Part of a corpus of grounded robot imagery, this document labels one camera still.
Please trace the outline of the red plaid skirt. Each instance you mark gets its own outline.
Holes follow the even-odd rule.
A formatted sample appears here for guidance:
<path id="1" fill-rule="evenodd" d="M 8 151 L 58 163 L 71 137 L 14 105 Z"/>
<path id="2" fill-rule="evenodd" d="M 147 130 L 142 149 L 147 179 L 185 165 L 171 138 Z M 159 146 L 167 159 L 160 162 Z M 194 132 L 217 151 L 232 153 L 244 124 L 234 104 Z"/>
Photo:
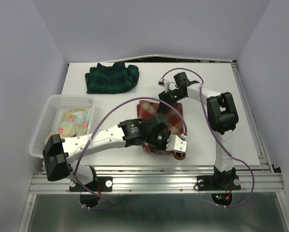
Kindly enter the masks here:
<path id="1" fill-rule="evenodd" d="M 146 100 L 139 100 L 137 104 L 137 116 L 138 118 L 149 119 L 150 117 L 158 114 L 158 108 L 160 103 L 154 103 Z M 181 135 L 184 131 L 184 126 L 180 117 L 173 110 L 170 110 L 165 113 L 166 117 L 170 122 L 168 129 L 176 135 Z M 186 158 L 185 153 L 179 154 L 168 151 L 151 151 L 148 144 L 142 145 L 143 150 L 146 153 L 155 154 L 155 155 L 172 155 L 176 160 L 184 160 Z"/>

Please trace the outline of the green plaid skirt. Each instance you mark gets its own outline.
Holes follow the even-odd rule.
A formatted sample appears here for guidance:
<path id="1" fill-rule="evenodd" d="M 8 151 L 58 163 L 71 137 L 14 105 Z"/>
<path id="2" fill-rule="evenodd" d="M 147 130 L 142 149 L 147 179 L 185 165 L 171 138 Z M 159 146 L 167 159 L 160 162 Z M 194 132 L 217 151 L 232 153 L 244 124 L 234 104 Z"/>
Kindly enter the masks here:
<path id="1" fill-rule="evenodd" d="M 137 86 L 139 76 L 139 68 L 135 65 L 125 66 L 122 61 L 112 66 L 98 63 L 85 74 L 87 94 L 126 93 Z"/>

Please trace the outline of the pastel floral skirt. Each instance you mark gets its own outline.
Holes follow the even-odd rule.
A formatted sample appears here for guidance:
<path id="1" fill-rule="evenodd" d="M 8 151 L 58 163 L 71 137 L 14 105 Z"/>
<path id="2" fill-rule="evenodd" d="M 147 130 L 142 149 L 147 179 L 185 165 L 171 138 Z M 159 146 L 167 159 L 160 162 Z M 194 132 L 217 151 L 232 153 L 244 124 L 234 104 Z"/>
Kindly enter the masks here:
<path id="1" fill-rule="evenodd" d="M 61 138 L 85 135 L 89 126 L 91 110 L 92 107 L 63 111 L 59 118 L 58 126 L 47 135 L 44 144 L 54 134 L 59 134 Z"/>

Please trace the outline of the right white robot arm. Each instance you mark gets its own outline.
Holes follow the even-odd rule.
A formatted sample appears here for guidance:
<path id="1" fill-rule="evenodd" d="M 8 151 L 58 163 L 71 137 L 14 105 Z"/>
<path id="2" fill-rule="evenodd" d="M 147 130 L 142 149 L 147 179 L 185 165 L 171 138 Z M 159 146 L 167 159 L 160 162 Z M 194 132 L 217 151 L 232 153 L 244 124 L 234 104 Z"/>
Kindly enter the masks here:
<path id="1" fill-rule="evenodd" d="M 170 81 L 160 78 L 159 85 L 164 87 L 164 91 L 159 94 L 159 99 L 171 106 L 184 98 L 195 99 L 201 103 L 205 120 L 216 141 L 214 173 L 201 179 L 206 186 L 213 185 L 222 189 L 236 178 L 231 152 L 239 116 L 233 96 L 229 92 L 219 93 L 205 88 L 203 79 L 191 81 L 185 72 L 180 72 L 173 78 L 175 89 L 170 88 Z"/>

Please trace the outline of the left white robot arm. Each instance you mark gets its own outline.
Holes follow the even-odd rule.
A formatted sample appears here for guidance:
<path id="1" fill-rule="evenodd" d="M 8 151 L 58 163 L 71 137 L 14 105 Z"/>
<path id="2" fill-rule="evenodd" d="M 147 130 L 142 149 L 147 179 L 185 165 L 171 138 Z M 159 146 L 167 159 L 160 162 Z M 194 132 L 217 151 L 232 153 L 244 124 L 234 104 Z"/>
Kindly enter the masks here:
<path id="1" fill-rule="evenodd" d="M 43 149 L 48 181 L 64 178 L 81 184 L 86 190 L 97 186 L 94 168 L 80 163 L 80 159 L 101 151 L 147 144 L 154 151 L 163 151 L 171 135 L 170 123 L 163 114 L 149 119 L 130 119 L 96 134 L 61 138 L 53 134 Z"/>

